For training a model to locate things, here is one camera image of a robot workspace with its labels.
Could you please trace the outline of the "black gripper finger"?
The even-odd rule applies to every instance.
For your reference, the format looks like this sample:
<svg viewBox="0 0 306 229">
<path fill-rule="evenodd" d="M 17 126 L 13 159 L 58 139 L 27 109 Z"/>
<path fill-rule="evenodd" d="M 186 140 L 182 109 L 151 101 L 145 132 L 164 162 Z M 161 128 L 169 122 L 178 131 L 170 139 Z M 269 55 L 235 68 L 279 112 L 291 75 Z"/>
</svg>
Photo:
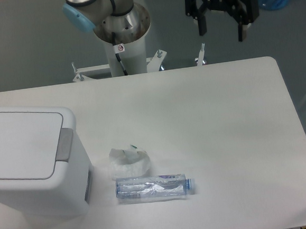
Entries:
<svg viewBox="0 0 306 229">
<path fill-rule="evenodd" d="M 202 4 L 197 7 L 197 0 L 184 0 L 186 16 L 191 16 L 198 23 L 198 31 L 200 36 L 204 36 L 207 33 L 207 25 L 205 12 L 206 7 Z"/>
<path fill-rule="evenodd" d="M 238 24 L 238 41 L 243 42 L 248 26 L 259 17 L 258 0 L 233 0 L 229 10 L 229 15 Z"/>
</svg>

